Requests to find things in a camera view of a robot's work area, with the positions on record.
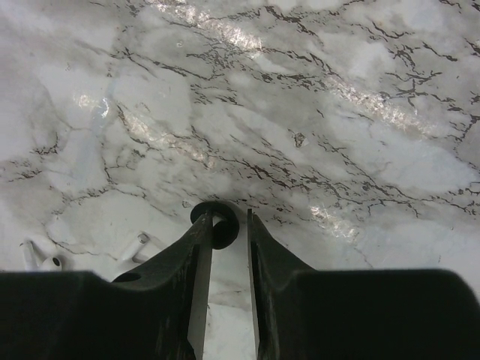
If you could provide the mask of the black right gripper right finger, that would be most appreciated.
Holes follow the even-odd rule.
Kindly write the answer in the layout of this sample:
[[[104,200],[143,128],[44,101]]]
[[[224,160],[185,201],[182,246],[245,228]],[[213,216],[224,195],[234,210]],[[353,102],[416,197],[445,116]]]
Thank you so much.
[[[477,359],[479,303],[442,269],[318,271],[247,216],[259,359]]]

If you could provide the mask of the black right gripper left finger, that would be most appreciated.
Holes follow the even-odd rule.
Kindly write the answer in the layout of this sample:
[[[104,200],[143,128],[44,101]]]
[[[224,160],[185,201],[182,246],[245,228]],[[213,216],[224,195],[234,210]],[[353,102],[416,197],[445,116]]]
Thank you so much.
[[[1,275],[3,359],[201,359],[212,215],[142,265]]]

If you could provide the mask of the black earbud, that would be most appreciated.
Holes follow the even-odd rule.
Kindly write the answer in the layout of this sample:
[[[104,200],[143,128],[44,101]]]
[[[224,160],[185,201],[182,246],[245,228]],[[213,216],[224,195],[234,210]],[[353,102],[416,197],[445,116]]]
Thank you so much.
[[[223,250],[229,247],[237,239],[240,230],[236,213],[222,202],[201,202],[191,210],[190,222],[195,223],[207,211],[212,213],[213,218],[219,219],[212,228],[212,247],[215,250]]]

